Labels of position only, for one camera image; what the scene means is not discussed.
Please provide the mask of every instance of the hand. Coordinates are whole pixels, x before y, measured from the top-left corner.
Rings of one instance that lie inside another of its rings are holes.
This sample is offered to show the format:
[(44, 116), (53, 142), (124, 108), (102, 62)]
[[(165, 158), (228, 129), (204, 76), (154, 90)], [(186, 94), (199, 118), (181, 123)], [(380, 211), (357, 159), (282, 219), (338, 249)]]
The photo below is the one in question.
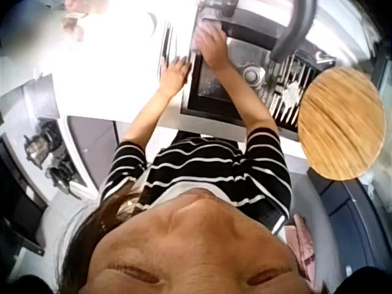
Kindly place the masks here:
[(186, 57), (181, 60), (175, 58), (168, 68), (162, 58), (158, 91), (168, 99), (173, 98), (185, 85), (189, 69), (190, 64), (186, 62)]
[(200, 50), (205, 62), (212, 70), (229, 66), (226, 34), (214, 21), (203, 21), (195, 30), (192, 47)]

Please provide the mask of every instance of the faucet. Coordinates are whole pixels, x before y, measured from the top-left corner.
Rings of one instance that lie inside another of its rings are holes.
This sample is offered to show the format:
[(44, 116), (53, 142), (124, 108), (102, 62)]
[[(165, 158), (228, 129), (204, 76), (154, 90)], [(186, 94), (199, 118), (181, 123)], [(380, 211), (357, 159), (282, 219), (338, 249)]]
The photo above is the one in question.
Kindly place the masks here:
[(312, 27), (316, 8), (317, 0), (294, 0), (290, 24), (271, 52), (273, 61), (282, 63), (305, 40)]
[[(234, 16), (239, 0), (201, 0), (199, 11), (204, 8), (220, 10), (223, 17)], [(317, 0), (294, 0), (293, 14), (288, 28), (276, 42), (271, 52), (271, 59), (282, 63), (300, 45), (308, 34), (317, 8)]]

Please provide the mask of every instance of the black and white striped shirt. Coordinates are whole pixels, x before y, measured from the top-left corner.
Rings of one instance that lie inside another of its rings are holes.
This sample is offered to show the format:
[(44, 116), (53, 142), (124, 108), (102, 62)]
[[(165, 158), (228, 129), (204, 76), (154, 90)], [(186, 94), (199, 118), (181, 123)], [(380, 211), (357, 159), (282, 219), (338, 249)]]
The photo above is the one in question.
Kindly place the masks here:
[[(144, 150), (122, 142), (102, 194), (105, 200), (147, 169)], [(246, 152), (215, 138), (188, 138), (162, 150), (149, 167), (138, 207), (143, 210), (181, 182), (209, 183), (247, 216), (273, 233), (288, 219), (292, 189), (279, 136), (267, 128), (251, 132)]]

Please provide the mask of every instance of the round wooden cutting board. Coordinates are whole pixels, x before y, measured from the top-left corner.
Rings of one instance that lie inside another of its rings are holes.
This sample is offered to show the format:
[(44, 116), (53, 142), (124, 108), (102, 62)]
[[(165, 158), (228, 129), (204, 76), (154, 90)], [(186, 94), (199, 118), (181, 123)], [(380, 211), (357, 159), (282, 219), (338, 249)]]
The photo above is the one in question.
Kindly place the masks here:
[(355, 69), (326, 70), (302, 99), (298, 135), (311, 167), (324, 178), (343, 181), (362, 175), (385, 138), (377, 89)]

